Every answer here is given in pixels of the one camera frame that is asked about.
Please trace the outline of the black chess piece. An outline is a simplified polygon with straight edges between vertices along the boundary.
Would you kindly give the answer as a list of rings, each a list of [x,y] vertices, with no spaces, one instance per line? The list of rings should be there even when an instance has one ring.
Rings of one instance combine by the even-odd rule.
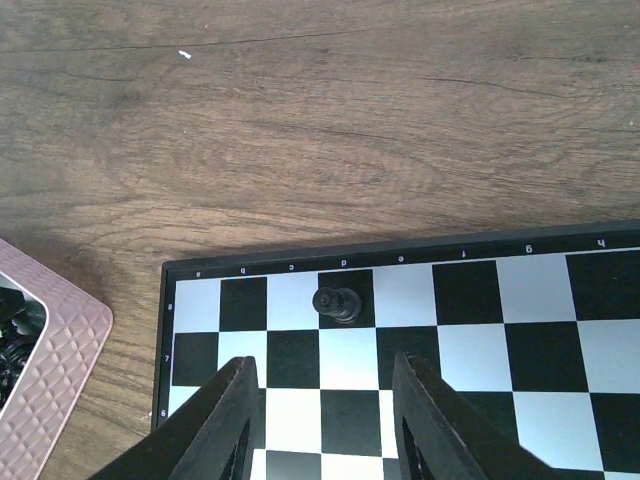
[[[319,288],[312,297],[312,305],[320,315],[328,316],[339,324],[351,324],[362,310],[360,296],[352,289]]]

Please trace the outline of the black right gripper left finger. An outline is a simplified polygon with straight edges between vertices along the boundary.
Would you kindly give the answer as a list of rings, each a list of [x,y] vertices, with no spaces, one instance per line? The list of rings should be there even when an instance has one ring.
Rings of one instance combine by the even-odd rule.
[[[259,389],[255,359],[234,357],[99,479],[249,479]]]

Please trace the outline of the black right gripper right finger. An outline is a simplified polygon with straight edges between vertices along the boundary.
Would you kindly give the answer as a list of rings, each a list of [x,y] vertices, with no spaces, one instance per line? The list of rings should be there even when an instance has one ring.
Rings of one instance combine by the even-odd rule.
[[[394,360],[393,413],[403,479],[557,479],[483,418],[422,358]]]

